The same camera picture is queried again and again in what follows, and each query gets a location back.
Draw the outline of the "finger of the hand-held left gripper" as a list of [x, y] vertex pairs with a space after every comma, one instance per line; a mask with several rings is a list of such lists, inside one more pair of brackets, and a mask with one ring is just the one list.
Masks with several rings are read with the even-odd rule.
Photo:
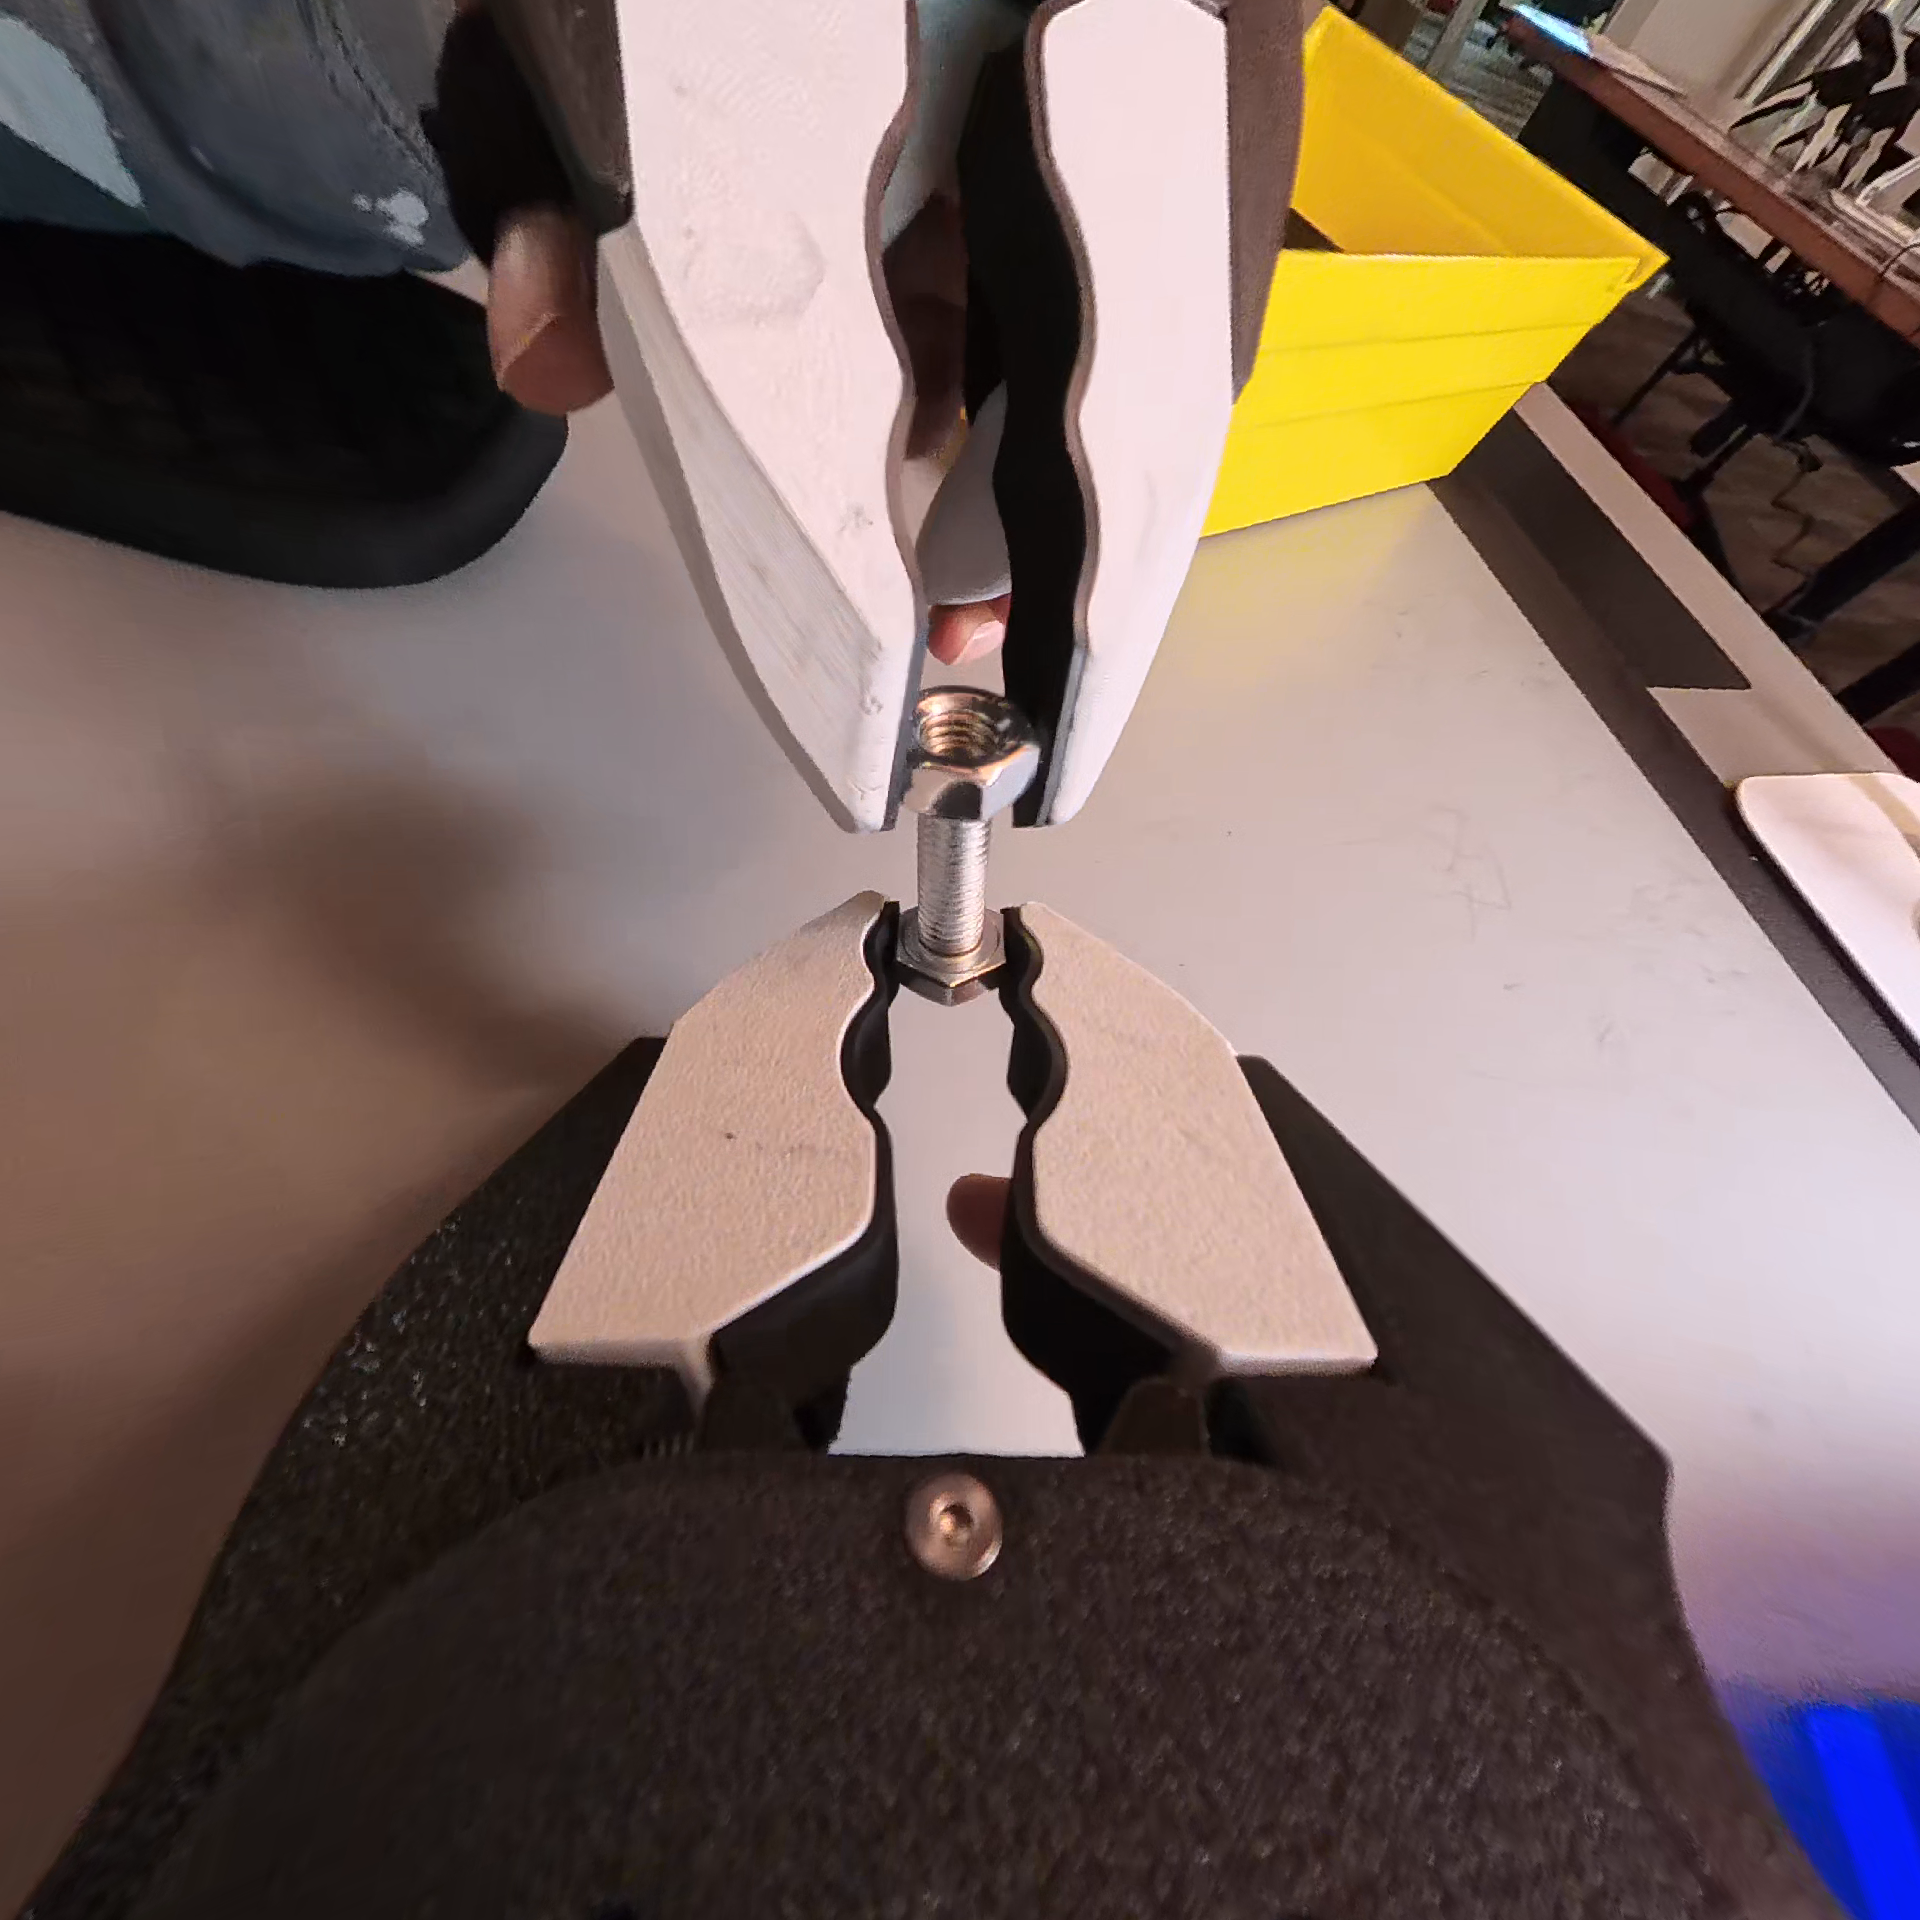
[[877, 233], [916, 46], [910, 4], [615, 4], [615, 396], [741, 686], [847, 833], [895, 820], [921, 677]]
[[971, 373], [1001, 402], [1001, 684], [1041, 727], [1021, 825], [1090, 798], [1162, 647], [1233, 419], [1228, 28], [1037, 6], [961, 137]]

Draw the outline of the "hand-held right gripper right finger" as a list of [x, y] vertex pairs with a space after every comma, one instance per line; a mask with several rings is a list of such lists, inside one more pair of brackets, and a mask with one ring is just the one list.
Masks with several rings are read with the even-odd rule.
[[1001, 1321], [1079, 1442], [1107, 1444], [1141, 1388], [1204, 1406], [1228, 1380], [1371, 1372], [1377, 1338], [1222, 1033], [1049, 905], [1004, 930], [1025, 1124]]

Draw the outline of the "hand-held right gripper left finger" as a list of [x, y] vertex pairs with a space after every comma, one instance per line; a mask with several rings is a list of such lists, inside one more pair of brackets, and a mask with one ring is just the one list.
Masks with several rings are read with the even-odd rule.
[[693, 1412], [753, 1390], [831, 1444], [898, 1295], [895, 922], [855, 894], [673, 1025], [531, 1326], [539, 1363], [666, 1372]]

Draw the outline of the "yellow plastic bin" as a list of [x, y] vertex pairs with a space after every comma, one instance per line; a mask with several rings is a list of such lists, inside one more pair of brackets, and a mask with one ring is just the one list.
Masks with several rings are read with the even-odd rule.
[[1204, 535], [1423, 485], [1665, 254], [1326, 10], [1305, 36], [1297, 215]]

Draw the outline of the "silver hex bolt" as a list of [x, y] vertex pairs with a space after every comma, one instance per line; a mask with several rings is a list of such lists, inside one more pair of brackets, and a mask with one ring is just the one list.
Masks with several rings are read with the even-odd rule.
[[973, 1001], [1004, 970], [1001, 913], [988, 905], [990, 850], [991, 823], [918, 817], [918, 897], [898, 922], [895, 975], [925, 1001]]

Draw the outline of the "silver hex nut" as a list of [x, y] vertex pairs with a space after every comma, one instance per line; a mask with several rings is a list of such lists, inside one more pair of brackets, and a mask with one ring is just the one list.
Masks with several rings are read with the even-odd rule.
[[929, 687], [910, 730], [902, 806], [929, 820], [990, 823], [1019, 802], [1041, 757], [1037, 727], [997, 690]]

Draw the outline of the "person's left forearm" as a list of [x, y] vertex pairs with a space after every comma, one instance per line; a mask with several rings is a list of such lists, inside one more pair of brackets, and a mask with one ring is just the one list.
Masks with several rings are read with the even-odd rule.
[[244, 267], [449, 271], [449, 3], [5, 3], [2, 215]]

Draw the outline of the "person's left hand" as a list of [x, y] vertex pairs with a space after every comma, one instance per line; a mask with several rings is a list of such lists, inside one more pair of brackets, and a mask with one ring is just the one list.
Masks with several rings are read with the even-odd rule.
[[[613, 389], [596, 324], [595, 247], [566, 174], [524, 162], [499, 187], [487, 338], [497, 383], [521, 405], [566, 417]], [[883, 252], [910, 365], [910, 459], [933, 457], [962, 417], [969, 255], [962, 206], [934, 191]]]

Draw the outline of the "brown wooden desk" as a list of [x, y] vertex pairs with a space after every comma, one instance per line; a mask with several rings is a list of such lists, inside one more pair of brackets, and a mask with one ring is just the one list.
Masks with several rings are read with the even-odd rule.
[[1505, 36], [1525, 57], [1545, 63], [1557, 87], [1581, 97], [1588, 121], [1620, 129], [1619, 134], [1601, 134], [1607, 150], [1658, 156], [1917, 345], [1915, 237], [1868, 229], [1810, 171], [1793, 174], [1774, 157], [1751, 153], [1685, 98], [1581, 54], [1517, 6]]

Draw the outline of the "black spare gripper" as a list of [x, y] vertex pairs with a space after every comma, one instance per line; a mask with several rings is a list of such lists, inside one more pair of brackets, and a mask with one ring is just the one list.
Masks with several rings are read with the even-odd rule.
[[1761, 97], [1730, 133], [1771, 124], [1763, 150], [1795, 148], [1796, 174], [1862, 143], [1883, 153], [1915, 124], [1915, 36], [1894, 28], [1885, 11], [1870, 10], [1854, 22], [1854, 47], [1850, 59]]

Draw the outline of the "white document stand base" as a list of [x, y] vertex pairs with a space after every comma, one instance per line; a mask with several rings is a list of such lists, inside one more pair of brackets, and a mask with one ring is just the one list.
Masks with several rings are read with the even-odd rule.
[[1754, 774], [1735, 810], [1774, 868], [1917, 1039], [1917, 781], [1906, 774]]

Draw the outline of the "blue plastic bin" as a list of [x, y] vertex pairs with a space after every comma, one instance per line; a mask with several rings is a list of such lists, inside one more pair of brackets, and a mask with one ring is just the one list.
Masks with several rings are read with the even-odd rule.
[[1756, 1691], [1723, 1701], [1745, 1754], [1835, 1901], [1917, 1915], [1917, 1702]]

